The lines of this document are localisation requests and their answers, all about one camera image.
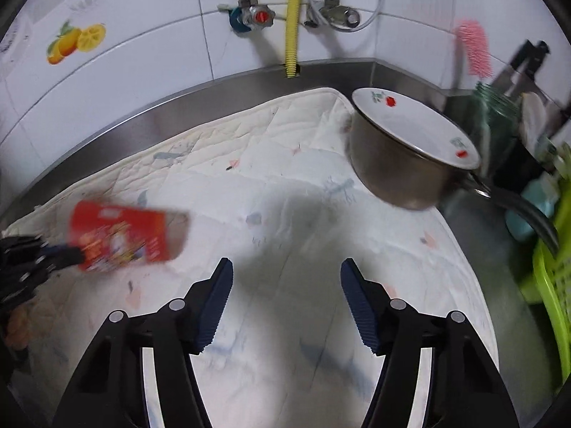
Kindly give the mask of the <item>cream quilted mat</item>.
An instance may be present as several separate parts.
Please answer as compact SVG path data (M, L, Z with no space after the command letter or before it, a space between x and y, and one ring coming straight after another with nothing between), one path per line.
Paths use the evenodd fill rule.
M49 421L106 316L152 313L212 274L234 284L213 342L193 359L216 427L357 427L382 361L365 347L340 282L353 259L418 311L469 317L489 353L479 282L436 210L384 203L348 161L355 109L332 89L278 98L181 133L73 184L10 234L60 243L82 199L187 214L181 254L111 272L75 267L38 288L20 318L29 353L16 392Z

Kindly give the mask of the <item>chrome water valve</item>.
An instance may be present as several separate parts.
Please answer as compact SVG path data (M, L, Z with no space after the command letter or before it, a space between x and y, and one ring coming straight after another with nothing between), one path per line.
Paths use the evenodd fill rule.
M351 32L361 22L361 16L354 8L343 5L341 0L307 0L307 28L327 25L340 32Z

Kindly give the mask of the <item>red plastic cup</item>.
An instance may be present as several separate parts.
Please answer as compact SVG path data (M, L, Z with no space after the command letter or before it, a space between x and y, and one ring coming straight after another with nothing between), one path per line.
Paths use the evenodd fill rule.
M83 271L114 271L175 259L189 228L185 213L81 200L69 219L68 241L81 250Z

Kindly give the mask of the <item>lime green dish rack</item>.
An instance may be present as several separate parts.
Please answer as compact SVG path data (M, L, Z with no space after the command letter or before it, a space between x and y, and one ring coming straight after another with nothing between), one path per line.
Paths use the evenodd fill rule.
M556 337L562 381L570 375L570 146L562 145L565 178L553 219L559 250L553 255L539 241L533 253L533 273L520 286L528 304L542 302Z

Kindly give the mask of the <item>steel pot with lid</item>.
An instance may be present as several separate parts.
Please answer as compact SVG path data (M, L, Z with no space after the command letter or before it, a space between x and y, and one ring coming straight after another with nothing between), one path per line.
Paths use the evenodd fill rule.
M399 208L424 211L463 189L518 214L552 254L559 250L557 230L542 211L477 176L475 145L445 116L414 98L376 87L354 90L351 102L357 115L349 131L349 158L372 194Z

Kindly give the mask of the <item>orange fruit wall sticker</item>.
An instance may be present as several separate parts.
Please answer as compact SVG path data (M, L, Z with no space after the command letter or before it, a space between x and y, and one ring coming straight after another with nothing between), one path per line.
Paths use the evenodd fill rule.
M102 23L80 28L66 20L46 49L46 61L57 65L76 51L86 53L95 50L105 39L106 26Z

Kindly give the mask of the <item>pink bottle brush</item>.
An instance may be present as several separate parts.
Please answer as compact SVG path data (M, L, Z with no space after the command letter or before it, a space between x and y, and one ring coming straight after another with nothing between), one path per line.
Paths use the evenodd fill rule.
M469 74L479 79L492 76L488 37L484 27L474 19L462 20L456 28L469 67Z

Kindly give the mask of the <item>green glass jar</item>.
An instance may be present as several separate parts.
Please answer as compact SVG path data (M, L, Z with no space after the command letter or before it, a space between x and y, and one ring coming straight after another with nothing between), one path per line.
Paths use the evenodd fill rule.
M478 175L490 177L519 136L519 105L490 84L478 82L469 100L469 137L480 156Z

